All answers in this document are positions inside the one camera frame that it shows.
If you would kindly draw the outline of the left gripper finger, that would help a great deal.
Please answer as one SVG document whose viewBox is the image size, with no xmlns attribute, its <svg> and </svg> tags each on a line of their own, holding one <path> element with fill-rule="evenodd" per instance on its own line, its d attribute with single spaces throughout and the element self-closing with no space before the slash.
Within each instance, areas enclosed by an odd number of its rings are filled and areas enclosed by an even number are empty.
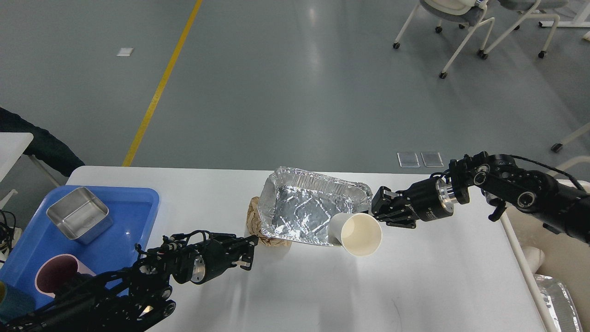
<svg viewBox="0 0 590 332">
<path fill-rule="evenodd" d="M 254 252 L 230 252 L 228 258 L 230 259 L 228 265 L 230 268 L 238 267 L 245 271 L 251 271 L 254 261 Z"/>
<path fill-rule="evenodd" d="M 259 238 L 256 235 L 247 237 L 228 236 L 221 240 L 221 244 L 226 252 L 249 252 L 253 251 L 255 246 L 259 243 Z"/>
</svg>

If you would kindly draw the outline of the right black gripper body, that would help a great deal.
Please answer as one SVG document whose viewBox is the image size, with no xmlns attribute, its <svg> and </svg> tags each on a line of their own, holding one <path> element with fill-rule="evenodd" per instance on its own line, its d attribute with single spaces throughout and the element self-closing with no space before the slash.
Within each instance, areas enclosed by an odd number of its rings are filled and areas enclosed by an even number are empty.
<svg viewBox="0 0 590 332">
<path fill-rule="evenodd" d="M 468 204 L 468 187 L 451 179 L 432 177 L 413 183 L 404 197 L 419 220 L 434 221 L 451 217 L 456 204 Z"/>
</svg>

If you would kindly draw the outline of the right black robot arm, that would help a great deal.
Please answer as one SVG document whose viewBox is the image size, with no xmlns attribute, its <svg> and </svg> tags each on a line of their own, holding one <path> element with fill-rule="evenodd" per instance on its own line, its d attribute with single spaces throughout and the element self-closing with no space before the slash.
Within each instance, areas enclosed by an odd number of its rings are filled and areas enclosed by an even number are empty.
<svg viewBox="0 0 590 332">
<path fill-rule="evenodd" d="M 444 172 L 432 173 L 405 190 L 380 187 L 367 213 L 386 225 L 413 229 L 418 220 L 452 216 L 456 204 L 470 202 L 468 189 L 474 186 L 494 208 L 489 220 L 499 220 L 511 205 L 541 221 L 544 229 L 588 244 L 590 198 L 581 183 L 567 175 L 572 185 L 561 184 L 544 172 L 518 167 L 517 159 L 485 151 L 464 155 L 451 160 Z"/>
</svg>

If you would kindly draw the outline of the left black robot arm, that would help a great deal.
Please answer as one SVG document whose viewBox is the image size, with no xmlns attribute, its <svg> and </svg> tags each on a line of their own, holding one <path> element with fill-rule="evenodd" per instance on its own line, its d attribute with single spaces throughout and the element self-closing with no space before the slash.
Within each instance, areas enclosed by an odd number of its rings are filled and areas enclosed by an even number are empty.
<svg viewBox="0 0 590 332">
<path fill-rule="evenodd" d="M 95 277 L 76 274 L 50 303 L 1 324 L 3 332 L 145 332 L 171 316 L 173 287 L 201 285 L 230 268 L 252 269 L 255 235 L 196 230 L 164 236 L 156 248 L 135 245 L 130 267 Z"/>
</svg>

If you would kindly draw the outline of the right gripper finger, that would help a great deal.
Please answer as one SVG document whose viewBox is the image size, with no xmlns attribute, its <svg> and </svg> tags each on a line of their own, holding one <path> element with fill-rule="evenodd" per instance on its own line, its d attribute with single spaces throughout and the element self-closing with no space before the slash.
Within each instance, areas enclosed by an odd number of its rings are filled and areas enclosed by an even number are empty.
<svg viewBox="0 0 590 332">
<path fill-rule="evenodd" d="M 373 217 L 400 217 L 411 214 L 407 199 L 402 193 L 393 192 L 390 188 L 381 186 L 371 200 L 371 214 Z"/>
<path fill-rule="evenodd" d="M 415 213 L 410 214 L 373 214 L 372 215 L 377 221 L 385 223 L 390 227 L 399 227 L 406 229 L 415 229 L 416 221 L 419 217 Z"/>
</svg>

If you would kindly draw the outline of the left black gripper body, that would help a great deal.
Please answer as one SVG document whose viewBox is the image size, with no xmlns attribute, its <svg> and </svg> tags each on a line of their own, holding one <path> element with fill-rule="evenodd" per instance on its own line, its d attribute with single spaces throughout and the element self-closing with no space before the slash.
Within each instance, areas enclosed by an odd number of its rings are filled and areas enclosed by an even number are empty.
<svg viewBox="0 0 590 332">
<path fill-rule="evenodd" d="M 173 279 L 179 283 L 201 285 L 236 267 L 234 237 L 211 237 L 181 249 L 174 260 Z"/>
</svg>

